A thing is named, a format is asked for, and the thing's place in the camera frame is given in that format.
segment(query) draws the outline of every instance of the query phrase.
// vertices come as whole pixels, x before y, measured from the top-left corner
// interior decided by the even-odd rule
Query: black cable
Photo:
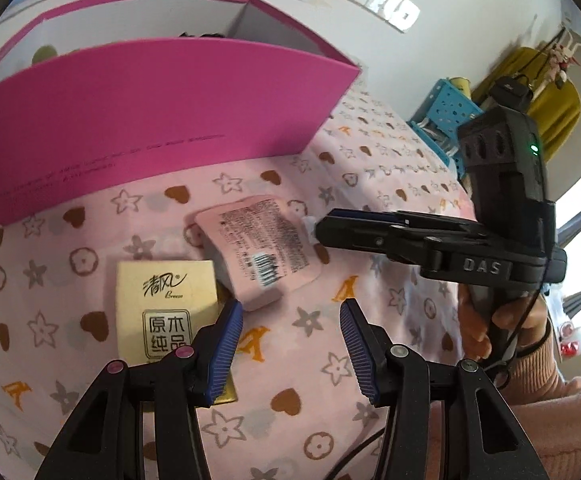
[[[362,442],[359,446],[357,446],[356,448],[354,448],[353,450],[351,450],[347,454],[345,454],[339,460],[339,462],[337,462],[333,466],[333,468],[330,470],[330,473],[328,473],[328,475],[326,476],[326,478],[324,478],[324,480],[336,480],[337,475],[339,475],[342,472],[342,469],[344,469],[344,467],[346,467],[347,463],[349,463],[352,459],[354,459],[360,453],[360,451],[362,451],[365,447],[368,447],[369,444],[372,444],[380,436],[382,436],[384,434],[385,429],[386,428],[381,428],[381,430],[379,430],[376,433],[373,433],[370,437],[368,437],[366,440],[364,440],[364,442]]]
[[[564,33],[564,31],[566,30],[566,27],[562,27],[562,30],[559,32],[559,34],[555,37],[555,38],[561,38],[562,34]],[[541,192],[542,195],[544,197],[544,200],[546,200],[546,195],[548,194],[548,190],[547,190],[547,186],[546,186],[546,178],[545,178],[545,171],[540,171],[539,174],[541,175]],[[506,341],[506,346],[504,348],[509,348],[510,345],[512,345],[513,341],[515,340],[515,338],[519,335],[519,333],[522,331],[522,326],[523,324],[526,322],[526,319],[529,317],[531,310],[533,309],[533,306],[535,305],[535,302],[538,300],[539,295],[541,294],[541,290],[544,288],[544,284],[546,282],[546,275],[549,272],[549,265],[551,264],[551,258],[553,255],[553,249],[555,248],[555,233],[549,233],[546,232],[547,230],[547,224],[544,223],[543,224],[544,227],[544,233],[543,233],[543,238],[544,238],[544,251],[546,253],[546,264],[544,266],[544,272],[541,276],[541,280],[539,281],[539,287],[537,288],[537,290],[533,293],[533,296],[531,298],[531,301],[529,302],[528,306],[526,307],[526,310],[524,311],[524,313],[522,314],[522,317],[520,317],[520,320],[517,322],[516,327],[514,328],[514,330],[511,332],[508,340]],[[517,352],[513,355],[513,358],[507,362],[506,364],[506,374],[507,374],[507,378],[504,381],[504,385],[500,386],[498,389],[502,390],[510,381],[510,369],[513,365],[513,363],[515,362],[515,360],[517,359]]]
[[[557,46],[557,44],[562,40],[562,36],[564,35],[566,30],[567,30],[566,27],[562,27],[562,30],[560,31],[560,34],[557,37],[557,39],[551,41],[550,43],[547,43],[546,46],[551,46],[554,44],[554,46],[551,46],[551,48],[555,48],[555,46]],[[546,59],[544,60],[544,63],[541,64],[541,66],[539,67],[539,70],[535,74],[535,79],[533,79],[533,82],[537,81],[537,79],[539,78],[539,74],[541,74],[541,71],[544,70],[546,65],[548,65],[549,60],[551,60],[551,54],[547,54]]]
[[[558,33],[557,33],[555,36],[553,36],[553,37],[551,38],[551,40],[550,40],[550,41],[548,41],[548,42],[547,42],[547,43],[546,43],[546,44],[545,44],[545,45],[544,45],[544,46],[543,46],[543,47],[542,47],[540,50],[538,50],[538,51],[537,51],[537,53],[535,54],[535,56],[533,56],[533,57],[530,59],[530,61],[529,61],[528,63],[526,63],[524,66],[522,66],[522,68],[520,68],[520,69],[517,71],[517,74],[516,74],[516,76],[514,76],[514,78],[515,78],[515,79],[519,79],[519,78],[520,78],[520,76],[522,76],[522,75],[523,75],[523,76],[524,76],[524,77],[525,77],[525,78],[528,80],[528,82],[529,82],[529,84],[530,84],[530,82],[531,82],[531,79],[530,79],[530,78],[529,78],[529,77],[528,77],[526,74],[524,74],[524,73],[522,73],[522,72],[523,72],[524,70],[526,70],[526,69],[527,69],[527,68],[528,68],[528,67],[531,65],[531,63],[532,63],[533,61],[535,61],[535,60],[536,60],[536,59],[539,57],[539,55],[540,55],[540,54],[544,53],[544,51],[545,51],[546,49],[548,49],[548,47],[549,47],[550,45],[552,45],[552,44],[553,44],[553,43],[555,43],[556,41],[559,41],[559,40],[561,40],[561,39],[562,39],[562,36],[564,35],[564,33],[565,33],[565,31],[566,31],[566,30],[567,30],[567,28],[566,28],[566,27],[562,27],[562,28],[561,28],[561,30],[560,30],[560,31],[559,31],[559,32],[558,32]]]

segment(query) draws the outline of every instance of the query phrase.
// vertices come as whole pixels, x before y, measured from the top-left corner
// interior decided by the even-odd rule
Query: pink fabric
[[[254,194],[282,198],[299,217],[365,206],[470,212],[461,187],[404,121],[356,88],[301,155],[136,180],[0,227],[0,471],[9,480],[34,477],[45,446],[117,356],[116,263],[201,258],[196,213]],[[245,315],[233,365],[239,401],[198,410],[214,480],[323,478],[383,426],[339,330],[346,296],[425,358],[460,357],[456,285],[382,256],[315,250],[324,262],[315,282]],[[152,479],[149,420],[144,432]],[[371,469],[375,455],[371,446],[362,457]]]

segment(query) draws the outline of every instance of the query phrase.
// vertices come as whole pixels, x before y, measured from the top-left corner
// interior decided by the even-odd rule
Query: pink package
[[[359,70],[280,11],[245,5],[236,39],[104,44],[0,81],[0,223],[156,174],[301,152]],[[276,36],[258,40],[258,26]]]
[[[280,198],[259,195],[199,213],[216,278],[256,310],[315,280],[322,264],[301,219]]]

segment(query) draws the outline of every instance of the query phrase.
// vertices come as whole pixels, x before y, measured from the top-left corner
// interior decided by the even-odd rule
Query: snack package
[[[257,195],[206,209],[195,222],[218,281],[256,310],[315,280],[322,264],[286,201]]]

